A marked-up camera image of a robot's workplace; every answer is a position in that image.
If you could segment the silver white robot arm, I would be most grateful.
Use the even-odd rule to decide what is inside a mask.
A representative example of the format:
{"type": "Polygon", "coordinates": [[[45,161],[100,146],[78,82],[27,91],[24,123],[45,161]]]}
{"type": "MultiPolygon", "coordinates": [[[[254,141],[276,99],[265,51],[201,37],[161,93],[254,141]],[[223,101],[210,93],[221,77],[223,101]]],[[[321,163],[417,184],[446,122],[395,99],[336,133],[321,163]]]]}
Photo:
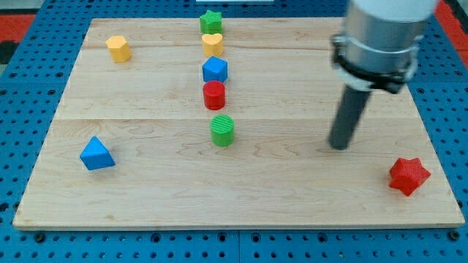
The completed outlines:
{"type": "Polygon", "coordinates": [[[418,68],[419,43],[437,0],[350,0],[332,38],[345,90],[397,94],[418,68]]]}

